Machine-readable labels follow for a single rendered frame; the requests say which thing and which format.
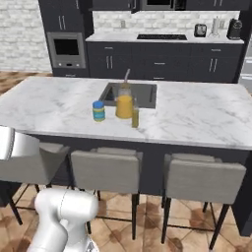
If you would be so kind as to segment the orange juice jug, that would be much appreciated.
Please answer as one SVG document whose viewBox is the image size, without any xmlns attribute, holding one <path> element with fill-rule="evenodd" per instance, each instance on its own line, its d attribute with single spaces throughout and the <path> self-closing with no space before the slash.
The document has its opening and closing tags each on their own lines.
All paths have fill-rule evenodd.
<svg viewBox="0 0 252 252">
<path fill-rule="evenodd" d="M 132 117 L 133 98 L 129 84 L 123 83 L 118 90 L 116 98 L 115 115 L 121 119 L 129 119 Z"/>
</svg>

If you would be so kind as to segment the white paper towel holder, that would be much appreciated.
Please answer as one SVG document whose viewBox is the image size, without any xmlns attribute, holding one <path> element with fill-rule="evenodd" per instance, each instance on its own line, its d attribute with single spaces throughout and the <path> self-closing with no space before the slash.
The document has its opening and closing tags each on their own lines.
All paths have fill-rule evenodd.
<svg viewBox="0 0 252 252">
<path fill-rule="evenodd" d="M 211 31 L 212 36 L 218 36 L 219 35 L 220 21 L 221 20 L 219 19 L 219 17 L 215 17 L 213 19 L 213 26 L 212 26 L 212 31 Z"/>
</svg>

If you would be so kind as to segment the dark upper cupboard run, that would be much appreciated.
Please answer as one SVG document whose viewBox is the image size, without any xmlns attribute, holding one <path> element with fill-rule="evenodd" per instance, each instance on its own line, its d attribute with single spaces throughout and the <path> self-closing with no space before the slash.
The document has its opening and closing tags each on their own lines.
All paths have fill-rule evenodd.
<svg viewBox="0 0 252 252">
<path fill-rule="evenodd" d="M 187 0 L 184 11 L 246 11 L 252 0 Z M 141 9 L 141 0 L 92 0 L 94 11 L 131 11 Z"/>
</svg>

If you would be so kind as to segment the silver fridge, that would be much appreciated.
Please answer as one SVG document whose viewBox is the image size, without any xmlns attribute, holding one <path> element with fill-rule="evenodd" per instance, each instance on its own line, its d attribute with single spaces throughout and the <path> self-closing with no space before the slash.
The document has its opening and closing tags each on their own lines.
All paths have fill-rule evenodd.
<svg viewBox="0 0 252 252">
<path fill-rule="evenodd" d="M 252 37 L 248 43 L 238 83 L 252 94 Z"/>
</svg>

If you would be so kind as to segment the black toaster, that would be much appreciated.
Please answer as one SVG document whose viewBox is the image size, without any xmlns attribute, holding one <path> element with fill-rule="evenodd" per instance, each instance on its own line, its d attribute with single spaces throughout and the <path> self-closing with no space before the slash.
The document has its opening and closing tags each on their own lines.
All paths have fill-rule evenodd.
<svg viewBox="0 0 252 252">
<path fill-rule="evenodd" d="M 196 24 L 194 28 L 195 37 L 205 37 L 207 34 L 207 26 L 204 24 Z"/>
</svg>

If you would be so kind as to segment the olive green condiment bottle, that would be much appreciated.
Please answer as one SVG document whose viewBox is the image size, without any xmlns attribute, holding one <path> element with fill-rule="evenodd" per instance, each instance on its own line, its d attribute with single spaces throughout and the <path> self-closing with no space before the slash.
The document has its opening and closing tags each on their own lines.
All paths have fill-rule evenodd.
<svg viewBox="0 0 252 252">
<path fill-rule="evenodd" d="M 132 105 L 132 127 L 139 127 L 139 106 L 137 99 L 133 96 L 133 105 Z"/>
</svg>

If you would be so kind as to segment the silver wall oven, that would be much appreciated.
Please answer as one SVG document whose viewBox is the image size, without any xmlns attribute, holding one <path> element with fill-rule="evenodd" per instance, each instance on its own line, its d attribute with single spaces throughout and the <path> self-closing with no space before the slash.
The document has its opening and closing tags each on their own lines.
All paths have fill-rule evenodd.
<svg viewBox="0 0 252 252">
<path fill-rule="evenodd" d="M 80 32 L 48 32 L 47 39 L 54 68 L 86 68 L 84 40 Z"/>
</svg>

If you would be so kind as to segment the dark cupboard run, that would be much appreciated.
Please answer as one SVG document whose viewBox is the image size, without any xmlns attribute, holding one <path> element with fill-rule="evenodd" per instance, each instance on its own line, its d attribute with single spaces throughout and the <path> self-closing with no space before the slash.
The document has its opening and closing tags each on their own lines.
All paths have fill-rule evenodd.
<svg viewBox="0 0 252 252">
<path fill-rule="evenodd" d="M 246 11 L 252 0 L 187 0 L 184 11 Z M 92 0 L 94 11 L 131 11 L 141 9 L 141 0 Z"/>
<path fill-rule="evenodd" d="M 233 83 L 242 51 L 234 43 L 89 41 L 93 78 Z"/>
</svg>

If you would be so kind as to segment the dark tall oven cabinet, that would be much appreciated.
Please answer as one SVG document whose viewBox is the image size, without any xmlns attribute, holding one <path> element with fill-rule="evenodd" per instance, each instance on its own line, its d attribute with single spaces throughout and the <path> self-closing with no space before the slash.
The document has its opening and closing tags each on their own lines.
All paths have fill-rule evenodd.
<svg viewBox="0 0 252 252">
<path fill-rule="evenodd" d="M 38 0 L 54 77 L 81 78 L 90 75 L 86 38 L 94 33 L 91 0 Z M 54 68 L 48 47 L 48 32 L 80 32 L 84 40 L 86 68 Z"/>
</svg>

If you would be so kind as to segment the grey steel sink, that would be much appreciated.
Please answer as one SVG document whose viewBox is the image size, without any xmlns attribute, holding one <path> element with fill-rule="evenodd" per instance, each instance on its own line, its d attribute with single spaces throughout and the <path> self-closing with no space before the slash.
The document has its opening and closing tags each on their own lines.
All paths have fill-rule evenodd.
<svg viewBox="0 0 252 252">
<path fill-rule="evenodd" d="M 119 87 L 119 83 L 108 83 L 99 99 L 107 106 L 115 106 Z M 137 100 L 140 108 L 156 108 L 157 89 L 158 87 L 154 84 L 133 83 L 130 85 L 131 95 Z"/>
</svg>

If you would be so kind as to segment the grey upholstered bar stool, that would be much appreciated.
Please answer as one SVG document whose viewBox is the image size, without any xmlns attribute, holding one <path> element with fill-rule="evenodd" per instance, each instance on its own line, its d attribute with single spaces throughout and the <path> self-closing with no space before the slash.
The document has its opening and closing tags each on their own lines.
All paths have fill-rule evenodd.
<svg viewBox="0 0 252 252">
<path fill-rule="evenodd" d="M 220 203 L 220 217 L 209 246 L 209 250 L 213 251 L 227 210 L 241 187 L 246 167 L 211 156 L 165 154 L 163 170 L 161 242 L 165 240 L 172 199 Z"/>
<path fill-rule="evenodd" d="M 69 147 L 59 144 L 40 143 L 38 153 L 33 156 L 0 160 L 0 208 L 10 205 L 19 225 L 22 225 L 12 197 L 23 183 L 48 186 L 69 150 Z"/>
<path fill-rule="evenodd" d="M 73 176 L 79 189 L 132 195 L 132 239 L 136 238 L 142 160 L 142 152 L 118 148 L 71 153 Z"/>
</svg>

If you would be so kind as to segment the blue-lidded mayonnaise jar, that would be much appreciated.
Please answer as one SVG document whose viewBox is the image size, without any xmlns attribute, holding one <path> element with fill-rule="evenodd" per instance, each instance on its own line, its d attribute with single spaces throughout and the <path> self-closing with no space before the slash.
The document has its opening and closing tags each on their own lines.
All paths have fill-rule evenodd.
<svg viewBox="0 0 252 252">
<path fill-rule="evenodd" d="M 94 121 L 103 121 L 105 119 L 104 103 L 100 100 L 93 102 Z"/>
</svg>

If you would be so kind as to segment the dark lower cupboard run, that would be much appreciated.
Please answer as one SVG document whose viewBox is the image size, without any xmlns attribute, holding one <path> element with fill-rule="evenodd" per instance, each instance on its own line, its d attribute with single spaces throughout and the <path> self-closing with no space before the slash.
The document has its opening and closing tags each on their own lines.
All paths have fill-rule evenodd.
<svg viewBox="0 0 252 252">
<path fill-rule="evenodd" d="M 233 83 L 242 51 L 234 43 L 89 41 L 93 78 Z"/>
</svg>

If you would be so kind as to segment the dark kitchen island base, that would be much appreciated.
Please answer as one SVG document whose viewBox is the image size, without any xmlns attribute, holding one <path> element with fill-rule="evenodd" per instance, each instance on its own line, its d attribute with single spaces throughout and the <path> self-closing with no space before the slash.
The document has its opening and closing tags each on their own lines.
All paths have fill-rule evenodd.
<svg viewBox="0 0 252 252">
<path fill-rule="evenodd" d="M 165 154 L 185 153 L 214 156 L 226 162 L 239 162 L 247 168 L 241 189 L 232 211 L 241 236 L 252 234 L 252 149 L 236 150 L 217 147 L 196 147 L 182 144 L 151 144 L 128 141 L 112 141 L 89 138 L 72 138 L 36 135 L 42 142 L 62 144 L 72 151 L 89 151 L 94 148 L 110 147 L 133 149 L 144 153 L 143 169 L 140 176 L 140 191 L 160 196 L 163 181 L 163 159 Z"/>
</svg>

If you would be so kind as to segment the black microwave oven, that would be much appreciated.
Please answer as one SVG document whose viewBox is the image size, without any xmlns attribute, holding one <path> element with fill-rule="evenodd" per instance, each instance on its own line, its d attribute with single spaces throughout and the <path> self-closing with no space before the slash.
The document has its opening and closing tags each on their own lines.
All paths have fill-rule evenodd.
<svg viewBox="0 0 252 252">
<path fill-rule="evenodd" d="M 187 0 L 141 0 L 143 11 L 184 11 Z"/>
</svg>

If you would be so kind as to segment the black coffee machine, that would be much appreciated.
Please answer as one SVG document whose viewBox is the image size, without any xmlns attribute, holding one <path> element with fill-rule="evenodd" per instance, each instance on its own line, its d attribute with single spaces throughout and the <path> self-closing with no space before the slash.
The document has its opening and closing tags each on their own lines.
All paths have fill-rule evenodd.
<svg viewBox="0 0 252 252">
<path fill-rule="evenodd" d="M 226 37 L 230 40 L 239 40 L 242 30 L 242 22 L 240 20 L 231 19 L 229 21 Z"/>
</svg>

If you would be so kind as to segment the black hob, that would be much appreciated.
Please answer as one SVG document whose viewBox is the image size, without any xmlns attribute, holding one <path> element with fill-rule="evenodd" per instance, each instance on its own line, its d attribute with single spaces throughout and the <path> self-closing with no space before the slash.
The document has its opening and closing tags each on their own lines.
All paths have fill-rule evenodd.
<svg viewBox="0 0 252 252">
<path fill-rule="evenodd" d="M 187 40 L 185 34 L 138 34 L 137 39 Z"/>
</svg>

